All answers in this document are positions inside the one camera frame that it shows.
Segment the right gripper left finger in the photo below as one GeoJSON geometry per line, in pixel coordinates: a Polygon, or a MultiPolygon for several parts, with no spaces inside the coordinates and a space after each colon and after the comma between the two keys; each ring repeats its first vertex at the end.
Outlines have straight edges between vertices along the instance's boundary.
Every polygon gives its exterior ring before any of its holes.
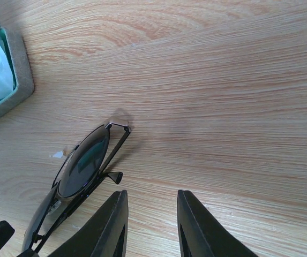
{"type": "Polygon", "coordinates": [[[128,193],[115,191],[87,223],[50,256],[126,256],[128,193]]]}

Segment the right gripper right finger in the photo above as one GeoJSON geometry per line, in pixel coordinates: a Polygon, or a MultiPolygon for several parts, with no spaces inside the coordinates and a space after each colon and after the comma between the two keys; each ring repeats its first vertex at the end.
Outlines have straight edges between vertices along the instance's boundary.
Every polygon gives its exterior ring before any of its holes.
{"type": "Polygon", "coordinates": [[[191,191],[178,190],[177,226],[181,256],[256,256],[191,191]]]}

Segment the dark aviator sunglasses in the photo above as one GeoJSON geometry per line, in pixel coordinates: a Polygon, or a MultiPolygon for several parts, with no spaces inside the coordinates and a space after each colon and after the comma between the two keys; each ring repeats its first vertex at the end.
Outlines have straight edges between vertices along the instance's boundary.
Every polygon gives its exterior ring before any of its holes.
{"type": "Polygon", "coordinates": [[[23,252],[36,245],[34,251],[38,253],[51,234],[106,178],[110,178],[115,184],[121,182],[122,172],[111,172],[106,168],[130,134],[131,128],[127,120],[111,117],[73,148],[60,167],[49,193],[37,208],[28,225],[21,249],[23,252]],[[110,130],[113,126],[123,128],[124,134],[111,153],[107,154],[110,130]],[[46,217],[63,203],[67,205],[57,220],[48,232],[40,235],[39,232],[46,217]]]}

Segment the grey glasses case green lining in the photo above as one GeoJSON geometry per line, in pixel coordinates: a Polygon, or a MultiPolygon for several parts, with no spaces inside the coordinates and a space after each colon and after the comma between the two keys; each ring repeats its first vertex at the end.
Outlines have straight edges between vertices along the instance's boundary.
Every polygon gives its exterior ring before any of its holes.
{"type": "Polygon", "coordinates": [[[34,92],[24,41],[18,32],[0,24],[0,117],[34,92]]]}

